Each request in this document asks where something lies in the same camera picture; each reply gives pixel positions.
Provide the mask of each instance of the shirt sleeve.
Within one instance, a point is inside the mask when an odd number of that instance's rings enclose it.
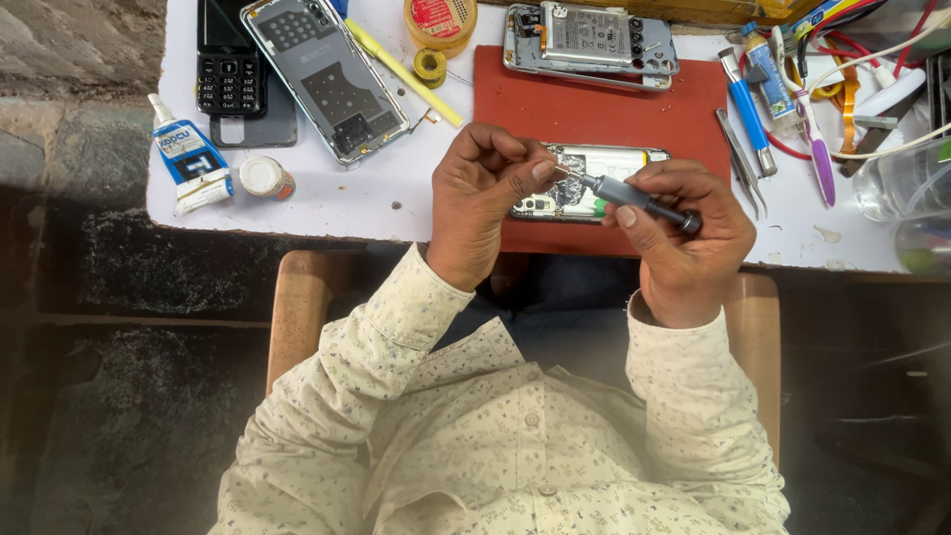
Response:
[[[647,403],[647,447],[660,483],[693,497],[727,529],[786,533],[783,476],[756,419],[756,388],[729,353],[723,310],[691,329],[651,320],[638,291],[627,372]]]
[[[318,352],[248,420],[209,533],[356,533],[358,446],[474,296],[439,279],[412,246],[366,305],[324,326]]]

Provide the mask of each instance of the gray screwdriver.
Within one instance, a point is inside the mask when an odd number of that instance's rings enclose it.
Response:
[[[674,211],[658,204],[650,197],[649,193],[641,188],[631,186],[620,180],[615,180],[610,176],[594,177],[562,167],[559,167],[559,169],[564,171],[569,178],[580,180],[582,185],[591,189],[595,197],[604,199],[609,203],[614,203],[619,207],[625,205],[635,206],[650,215],[670,219],[677,226],[677,230],[685,234],[695,233],[703,224],[699,212],[695,210],[684,210],[683,212]]]

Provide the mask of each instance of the smartphone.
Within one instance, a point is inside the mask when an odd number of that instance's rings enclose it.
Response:
[[[618,181],[633,175],[650,162],[670,159],[663,149],[612,147],[606,145],[544,144],[558,158],[558,164],[594,176],[610,176]],[[513,217],[596,223],[604,217],[607,201],[595,197],[581,181],[567,178],[552,189],[519,201],[509,210]]]
[[[327,0],[261,0],[241,18],[341,164],[409,129],[406,112]]]
[[[664,91],[680,70],[670,23],[623,8],[512,4],[504,45],[508,69],[612,89]]]
[[[247,0],[198,0],[198,110],[210,115],[266,111],[261,52],[241,23]]]

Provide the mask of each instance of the chair armrest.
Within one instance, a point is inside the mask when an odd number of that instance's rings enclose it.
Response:
[[[782,358],[779,289],[767,276],[738,273],[724,303],[729,350],[756,386],[759,421],[779,466]]]
[[[267,358],[267,395],[274,381],[320,345],[327,307],[351,286],[353,251],[292,250],[278,270]]]

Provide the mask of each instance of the red mat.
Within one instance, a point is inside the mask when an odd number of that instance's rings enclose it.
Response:
[[[475,49],[475,120],[545,142],[666,149],[729,181],[729,146],[715,111],[727,105],[717,62],[680,60],[662,93],[586,86],[506,69],[502,47]],[[620,230],[506,216],[502,250],[630,256]]]

